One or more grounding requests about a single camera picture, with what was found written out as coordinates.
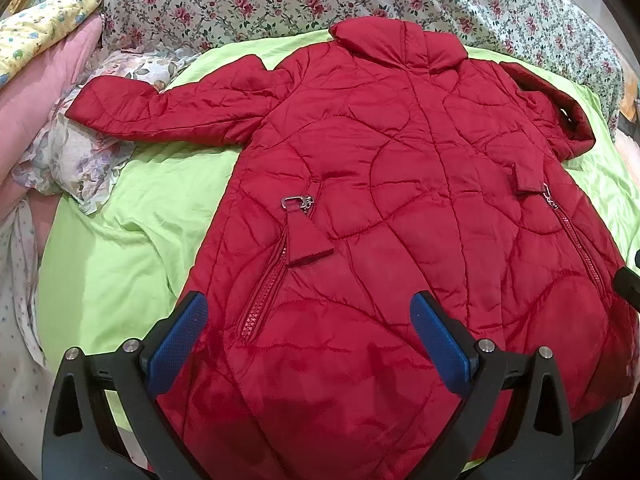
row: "white dotted fabric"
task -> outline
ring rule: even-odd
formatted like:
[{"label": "white dotted fabric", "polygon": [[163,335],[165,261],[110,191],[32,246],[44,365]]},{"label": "white dotted fabric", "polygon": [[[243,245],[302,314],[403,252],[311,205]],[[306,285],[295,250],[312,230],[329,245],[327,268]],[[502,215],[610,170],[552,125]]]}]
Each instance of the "white dotted fabric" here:
[{"label": "white dotted fabric", "polygon": [[54,376],[34,324],[38,251],[27,200],[0,222],[0,433],[40,476],[42,433]]}]

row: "zipper pocket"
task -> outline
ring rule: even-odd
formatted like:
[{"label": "zipper pocket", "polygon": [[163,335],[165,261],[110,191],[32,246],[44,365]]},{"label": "zipper pocket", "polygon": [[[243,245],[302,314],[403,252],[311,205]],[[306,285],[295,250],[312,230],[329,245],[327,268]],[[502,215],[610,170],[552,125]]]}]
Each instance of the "zipper pocket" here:
[{"label": "zipper pocket", "polygon": [[[308,214],[314,203],[314,199],[311,196],[288,196],[282,199],[283,208],[286,208],[286,203],[290,200],[300,201],[300,209],[305,214]],[[258,327],[262,323],[287,269],[286,231],[278,243],[276,254],[278,256],[263,274],[263,279],[250,301],[251,308],[244,318],[240,335],[245,342],[251,341],[257,335]]]},{"label": "zipper pocket", "polygon": [[589,253],[587,252],[587,249],[585,249],[584,245],[580,243],[580,238],[578,238],[578,233],[575,232],[575,228],[571,224],[571,220],[569,220],[569,217],[567,216],[567,214],[560,207],[558,202],[556,202],[551,196],[551,192],[549,191],[549,186],[547,184],[544,184],[544,186],[545,186],[545,190],[543,191],[542,196],[545,198],[546,203],[549,204],[549,207],[556,213],[556,216],[558,217],[560,223],[562,224],[562,227],[564,228],[565,232],[567,233],[572,243],[574,244],[575,249],[578,251],[578,254],[580,254],[582,262],[584,263],[584,266],[586,267],[587,272],[591,277],[591,281],[598,289],[598,293],[600,297],[601,298],[604,297],[604,283],[602,281],[602,278],[600,277],[600,274],[598,273],[598,269],[596,269],[596,266],[593,263],[593,260],[591,259],[591,257],[589,256]]}]

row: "lime green sheet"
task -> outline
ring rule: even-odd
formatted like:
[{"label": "lime green sheet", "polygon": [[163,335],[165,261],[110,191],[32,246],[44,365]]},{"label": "lime green sheet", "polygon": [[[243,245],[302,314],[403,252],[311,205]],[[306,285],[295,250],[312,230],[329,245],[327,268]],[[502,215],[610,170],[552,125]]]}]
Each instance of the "lime green sheet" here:
[{"label": "lime green sheet", "polygon": [[[273,69],[297,48],[329,39],[319,31],[229,44],[203,54],[172,86],[197,81],[245,54],[257,54]],[[468,51],[471,57],[513,61],[487,50]],[[597,96],[527,67],[572,95],[587,113],[596,146],[566,167],[633,266],[640,248],[640,193],[613,147]],[[52,368],[70,346],[87,354],[113,351],[129,337],[144,337],[169,314],[238,154],[181,142],[140,146],[101,211],[87,217],[73,199],[61,200],[40,268],[37,303],[38,330]],[[119,402],[110,400],[116,422],[128,428]]]}]

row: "quilted jacket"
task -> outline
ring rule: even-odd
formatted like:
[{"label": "quilted jacket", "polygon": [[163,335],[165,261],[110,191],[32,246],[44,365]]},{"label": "quilted jacket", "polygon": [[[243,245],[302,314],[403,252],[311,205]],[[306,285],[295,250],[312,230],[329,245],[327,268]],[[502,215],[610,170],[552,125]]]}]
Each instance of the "quilted jacket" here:
[{"label": "quilted jacket", "polygon": [[158,399],[199,462],[217,479],[404,478],[458,402],[409,321],[425,289],[500,348],[550,346],[573,418],[630,393],[624,262],[560,164],[594,145],[579,105],[412,23],[331,34],[163,94],[97,77],[67,112],[121,139],[244,146],[185,286],[207,326]]}]

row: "pillow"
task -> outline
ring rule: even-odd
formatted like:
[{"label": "pillow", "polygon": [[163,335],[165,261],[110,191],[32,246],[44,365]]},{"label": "pillow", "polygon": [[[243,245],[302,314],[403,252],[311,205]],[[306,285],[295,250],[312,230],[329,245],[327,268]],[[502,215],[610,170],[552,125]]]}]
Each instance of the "pillow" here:
[{"label": "pillow", "polygon": [[120,171],[135,149],[135,143],[120,141],[65,117],[82,86],[98,75],[140,79],[163,90],[194,58],[188,49],[171,52],[162,44],[147,54],[113,52],[106,49],[90,61],[98,65],[80,84],[55,105],[49,121],[14,167],[14,179],[45,195],[68,192],[90,214],[108,200]]},{"label": "pillow", "polygon": [[72,32],[102,0],[47,0],[0,22],[0,88]]},{"label": "pillow", "polygon": [[92,14],[64,40],[31,60],[0,90],[0,182],[47,121],[63,90],[84,70],[101,33],[102,20]]}]

